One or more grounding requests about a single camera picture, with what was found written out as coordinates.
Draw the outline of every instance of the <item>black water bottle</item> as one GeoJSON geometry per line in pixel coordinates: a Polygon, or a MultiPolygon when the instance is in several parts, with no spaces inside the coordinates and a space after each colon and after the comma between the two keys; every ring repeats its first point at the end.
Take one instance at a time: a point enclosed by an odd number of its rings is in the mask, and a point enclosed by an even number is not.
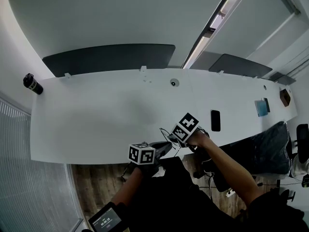
{"type": "Polygon", "coordinates": [[[37,80],[34,79],[33,75],[30,73],[24,77],[24,86],[38,95],[42,94],[43,92],[43,87],[37,82],[37,80]]]}

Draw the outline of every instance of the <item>wooden floor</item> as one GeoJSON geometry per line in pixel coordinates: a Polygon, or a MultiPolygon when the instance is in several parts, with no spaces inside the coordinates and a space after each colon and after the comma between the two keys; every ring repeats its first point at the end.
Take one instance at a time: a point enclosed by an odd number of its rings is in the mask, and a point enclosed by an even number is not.
{"type": "MultiPolygon", "coordinates": [[[[199,168],[196,161],[196,155],[186,155],[183,158],[183,164],[190,173],[192,180],[200,187],[208,187],[209,177],[206,175],[200,179],[193,178],[193,173],[199,168]]],[[[110,165],[72,165],[73,179],[77,191],[77,195],[84,213],[85,219],[88,221],[95,213],[104,207],[120,189],[123,184],[121,175],[126,164],[110,164],[110,165]]],[[[164,170],[160,170],[155,176],[164,175],[164,170]]],[[[276,184],[274,180],[266,180],[257,178],[256,181],[264,184],[276,184]]],[[[275,186],[261,186],[260,188],[267,192],[275,186]]],[[[202,188],[208,196],[210,196],[208,188],[202,188]]],[[[213,202],[231,217],[235,218],[240,209],[246,209],[244,202],[234,194],[230,198],[226,197],[226,192],[219,192],[216,188],[211,189],[213,202]]]]}

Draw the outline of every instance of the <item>white table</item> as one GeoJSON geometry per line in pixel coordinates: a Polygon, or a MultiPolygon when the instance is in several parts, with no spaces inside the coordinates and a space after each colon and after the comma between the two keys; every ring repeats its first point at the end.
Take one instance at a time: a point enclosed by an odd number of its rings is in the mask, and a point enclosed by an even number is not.
{"type": "MultiPolygon", "coordinates": [[[[125,70],[41,80],[30,132],[31,159],[72,164],[128,162],[128,145],[163,141],[186,113],[219,146],[261,133],[297,116],[289,87],[263,79],[201,70],[125,70]],[[172,78],[180,82],[170,84],[172,78]],[[280,89],[291,96],[288,107],[280,89]],[[258,117],[255,100],[267,98],[270,113],[258,117]],[[221,113],[221,131],[211,131],[211,110],[221,113]]],[[[171,150],[167,157],[173,157],[171,150]]],[[[183,148],[178,155],[190,154],[183,148]]]]}

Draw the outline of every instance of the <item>black office chair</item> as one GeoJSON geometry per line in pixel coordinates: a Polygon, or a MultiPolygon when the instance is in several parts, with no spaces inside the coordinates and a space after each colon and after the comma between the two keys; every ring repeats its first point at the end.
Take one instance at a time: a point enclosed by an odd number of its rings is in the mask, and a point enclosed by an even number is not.
{"type": "Polygon", "coordinates": [[[309,130],[308,124],[300,124],[296,128],[297,143],[295,146],[298,147],[298,157],[300,163],[305,163],[309,159],[309,130]]]}
{"type": "MultiPolygon", "coordinates": [[[[286,175],[291,169],[292,141],[283,121],[260,134],[224,145],[221,149],[253,175],[286,175]]],[[[214,173],[213,180],[219,192],[230,188],[213,161],[201,156],[201,169],[193,176],[201,178],[207,173],[214,173]]]]}
{"type": "Polygon", "coordinates": [[[280,195],[280,197],[284,200],[284,202],[287,204],[288,203],[288,200],[291,200],[291,202],[294,201],[294,198],[295,198],[295,194],[296,192],[293,193],[293,195],[290,197],[290,190],[287,189],[287,190],[284,190],[282,192],[282,194],[280,195]]]}

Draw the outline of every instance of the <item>smartphone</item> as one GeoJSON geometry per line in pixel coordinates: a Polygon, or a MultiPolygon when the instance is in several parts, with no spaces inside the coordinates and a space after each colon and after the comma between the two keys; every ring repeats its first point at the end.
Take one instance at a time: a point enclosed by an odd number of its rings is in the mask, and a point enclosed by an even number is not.
{"type": "Polygon", "coordinates": [[[265,102],[266,102],[266,108],[267,108],[267,111],[270,112],[270,109],[269,109],[269,104],[268,104],[268,100],[267,98],[264,98],[265,102]]]}
{"type": "Polygon", "coordinates": [[[211,130],[220,131],[221,122],[220,122],[220,112],[216,110],[211,110],[211,130]]]}

